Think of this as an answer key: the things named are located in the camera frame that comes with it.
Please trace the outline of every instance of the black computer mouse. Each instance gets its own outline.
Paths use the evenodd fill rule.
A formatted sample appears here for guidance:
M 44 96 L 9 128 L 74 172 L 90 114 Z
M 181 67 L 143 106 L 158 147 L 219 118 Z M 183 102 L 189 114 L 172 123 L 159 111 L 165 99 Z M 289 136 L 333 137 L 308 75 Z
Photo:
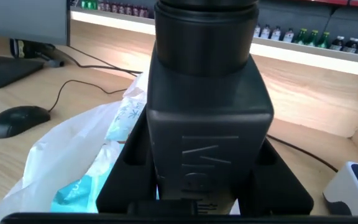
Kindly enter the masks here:
M 38 106 L 8 109 L 0 113 L 0 139 L 16 136 L 49 120 L 49 112 Z

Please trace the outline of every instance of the black cable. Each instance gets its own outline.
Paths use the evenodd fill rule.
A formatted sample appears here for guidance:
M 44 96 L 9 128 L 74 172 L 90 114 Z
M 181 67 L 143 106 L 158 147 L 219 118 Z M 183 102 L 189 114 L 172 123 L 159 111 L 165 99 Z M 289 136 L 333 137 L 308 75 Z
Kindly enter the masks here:
M 104 61 L 104 60 L 101 60 L 100 58 L 97 58 L 97 57 L 92 56 L 92 55 L 90 55 L 90 54 L 87 54 L 87 53 L 85 53 L 85 52 L 83 52 L 83 51 L 81 51 L 81 50 L 78 50 L 78 49 L 76 49 L 75 47 L 69 46 L 69 48 L 71 48 L 71 49 L 73 49 L 73 50 L 75 50 L 75 51 L 77 51 L 77 52 L 79 52 L 79 53 L 81 53 L 81 54 L 83 54 L 83 55 L 85 55 L 85 56 L 88 56 L 88 57 L 90 57 L 90 58 L 93 58 L 93 59 L 95 59 L 95 60 L 98 60 L 98 61 L 100 61 L 100 62 L 102 62 L 102 63 L 104 63 L 104 64 L 109 65 L 109 66 L 112 67 L 112 68 L 110 68 L 110 67 L 105 67 L 105 66 L 100 66 L 100 65 L 80 65 L 73 57 L 69 56 L 68 54 L 66 54 L 65 52 L 62 52 L 62 51 L 60 50 L 61 53 L 63 53 L 64 55 L 66 55 L 66 57 L 68 57 L 70 60 L 74 61 L 74 63 L 76 63 L 77 66 L 79 66 L 79 67 L 81 67 L 81 68 L 86 67 L 86 68 L 105 68 L 105 69 L 113 69 L 113 70 L 117 70 L 117 71 L 122 71 L 122 72 L 129 73 L 129 74 L 131 74 L 131 75 L 133 75 L 133 76 L 135 76 L 135 77 L 136 77 L 136 74 L 141 74 L 141 73 L 142 73 L 142 72 L 139 72 L 139 71 L 133 71 L 133 70 L 128 70 L 128 69 L 123 69 L 123 68 L 117 67 L 117 66 L 115 66 L 115 65 L 112 65 L 112 64 L 110 64 L 110 63 Z
M 121 71 L 121 72 L 126 72 L 130 75 L 133 75 L 135 77 L 137 77 L 137 75 L 135 75 L 135 73 L 132 73 L 132 72 L 136 72 L 138 73 L 137 71 L 130 71 L 130 70 L 126 70 L 126 69 L 121 69 L 121 68 L 118 68 L 118 67 L 112 67 L 112 66 L 103 66 L 103 65 L 82 65 L 80 64 L 77 60 L 75 60 L 72 56 L 68 55 L 66 52 L 63 52 L 59 49 L 56 49 L 57 51 L 59 51 L 61 54 L 63 54 L 65 57 L 67 57 L 68 59 L 70 59 L 71 61 L 73 61 L 78 67 L 80 68 L 102 68 L 102 69 L 110 69 L 110 70 L 116 70 L 116 71 Z
M 314 155 L 314 154 L 312 154 L 312 153 L 310 153 L 310 152 L 308 152 L 308 151 L 306 151 L 306 150 L 304 150 L 304 149 L 301 149 L 301 148 L 298 147 L 298 146 L 294 146 L 294 145 L 291 144 L 291 143 L 288 143 L 288 142 L 286 142 L 286 141 L 283 141 L 283 140 L 281 140 L 281 139 L 278 139 L 278 138 L 276 138 L 276 137 L 273 137 L 273 136 L 271 136 L 271 135 L 269 135 L 269 134 L 267 135 L 267 137 L 270 138 L 270 139 L 273 139 L 273 140 L 276 141 L 276 142 L 279 142 L 279 143 L 284 144 L 284 145 L 286 145 L 286 146 L 289 146 L 289 147 L 291 147 L 291 148 L 293 148 L 293 149 L 296 149 L 297 151 L 303 152 L 303 153 L 305 153 L 306 155 L 311 156 L 311 157 L 313 157 L 314 159 L 316 159 L 316 160 L 320 161 L 321 163 L 323 163 L 324 165 L 328 166 L 328 167 L 329 167 L 330 169 L 332 169 L 333 171 L 338 172 L 338 169 L 337 169 L 337 168 L 335 168 L 333 165 L 331 165 L 330 163 L 328 163 L 328 162 L 325 161 L 324 159 L 322 159 L 322 158 L 320 158 L 320 157 L 318 157 L 318 156 L 316 156 L 316 155 Z
M 108 95 L 111 95 L 111 94 L 114 94 L 114 93 L 118 93 L 118 92 L 120 92 L 120 91 L 125 91 L 125 90 L 127 90 L 127 89 L 123 89 L 123 90 L 116 90 L 116 91 L 108 92 L 108 91 L 104 90 L 103 88 L 101 88 L 100 86 L 95 85 L 95 84 L 92 84 L 92 83 L 83 82 L 83 81 L 79 81 L 79 80 L 68 80 L 67 82 L 65 82 L 65 83 L 62 85 L 62 87 L 60 87 L 60 90 L 59 90 L 59 93 L 57 94 L 57 98 L 56 98 L 55 103 L 54 103 L 53 106 L 48 110 L 49 113 L 56 107 L 57 103 L 59 102 L 60 94 L 62 93 L 62 90 L 63 90 L 63 88 L 65 87 L 65 85 L 66 85 L 67 83 L 70 83 L 70 82 L 77 82 L 77 83 L 82 83 L 82 84 L 87 84 L 87 85 L 94 86 L 94 87 L 96 87 L 96 88 L 99 88 L 101 91 L 103 91 L 105 94 L 108 94 Z

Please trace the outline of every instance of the white device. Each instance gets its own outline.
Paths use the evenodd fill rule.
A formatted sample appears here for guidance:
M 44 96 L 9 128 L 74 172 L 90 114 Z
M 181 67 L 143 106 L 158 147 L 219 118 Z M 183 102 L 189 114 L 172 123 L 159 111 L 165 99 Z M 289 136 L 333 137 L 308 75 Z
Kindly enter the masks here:
M 358 215 L 358 164 L 347 162 L 323 192 L 333 215 Z

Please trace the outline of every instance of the cylindrical black part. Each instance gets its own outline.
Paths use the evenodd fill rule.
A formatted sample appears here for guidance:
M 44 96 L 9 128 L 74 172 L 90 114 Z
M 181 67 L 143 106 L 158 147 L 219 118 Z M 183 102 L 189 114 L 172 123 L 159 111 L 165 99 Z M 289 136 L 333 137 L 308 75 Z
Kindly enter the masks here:
M 258 0 L 161 0 L 173 7 L 192 10 L 239 9 L 255 4 Z
M 221 11 L 189 10 L 158 2 L 158 59 L 184 75 L 219 77 L 240 70 L 248 59 L 259 15 L 257 1 L 245 2 L 253 4 Z

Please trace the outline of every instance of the wooden desk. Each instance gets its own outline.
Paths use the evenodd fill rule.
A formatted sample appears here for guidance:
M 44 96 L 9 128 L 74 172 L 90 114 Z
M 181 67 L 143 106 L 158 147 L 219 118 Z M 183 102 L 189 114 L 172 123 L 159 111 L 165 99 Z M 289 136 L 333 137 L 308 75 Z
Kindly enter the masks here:
M 70 79 L 91 82 L 107 90 L 127 88 L 131 83 L 129 79 L 110 73 L 80 69 L 73 65 L 47 68 L 1 89 L 0 112 L 20 105 L 50 108 L 61 85 Z M 22 177 L 27 153 L 36 140 L 58 123 L 100 104 L 120 100 L 121 96 L 122 92 L 108 96 L 92 86 L 68 84 L 57 107 L 52 111 L 51 121 L 19 136 L 0 140 L 0 200 Z M 315 153 L 337 168 L 349 160 L 358 162 L 358 150 L 354 143 L 346 138 L 280 120 L 273 122 L 270 134 Z M 274 141 L 272 143 L 314 198 L 312 214 L 327 214 L 321 193 L 333 178 L 334 172 L 292 148 Z

